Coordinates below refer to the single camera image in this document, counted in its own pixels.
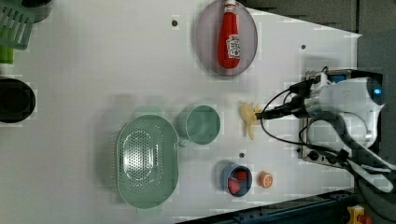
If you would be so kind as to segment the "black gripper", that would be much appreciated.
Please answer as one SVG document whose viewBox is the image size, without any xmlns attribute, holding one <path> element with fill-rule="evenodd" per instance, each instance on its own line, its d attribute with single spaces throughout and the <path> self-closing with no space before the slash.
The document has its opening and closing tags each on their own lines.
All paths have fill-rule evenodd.
<svg viewBox="0 0 396 224">
<path fill-rule="evenodd" d="M 311 92 L 311 86 L 313 79 L 308 79 L 296 84 L 291 85 L 288 88 L 290 93 L 294 93 L 291 101 L 280 106 L 276 106 L 274 109 L 270 109 L 266 112 L 255 113 L 257 119 L 279 119 L 288 115 L 293 115 L 298 119 L 306 119 L 309 117 L 306 111 L 304 100 L 308 98 Z"/>
</svg>

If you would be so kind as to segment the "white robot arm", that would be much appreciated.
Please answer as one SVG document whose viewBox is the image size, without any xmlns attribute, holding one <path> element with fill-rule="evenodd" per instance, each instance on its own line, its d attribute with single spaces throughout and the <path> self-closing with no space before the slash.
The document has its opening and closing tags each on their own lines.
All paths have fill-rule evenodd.
<svg viewBox="0 0 396 224">
<path fill-rule="evenodd" d="M 369 77 L 346 79 L 337 83 L 315 77 L 287 88 L 294 97 L 272 109 L 255 112 L 253 118 L 265 122 L 293 115 L 312 124 L 325 122 L 341 141 L 339 148 L 325 146 L 307 132 L 300 146 L 331 154 L 344 169 L 360 177 L 369 187 L 387 194 L 395 192 L 395 165 L 385 161 L 370 146 L 377 139 L 377 123 L 384 105 L 380 85 Z"/>
</svg>

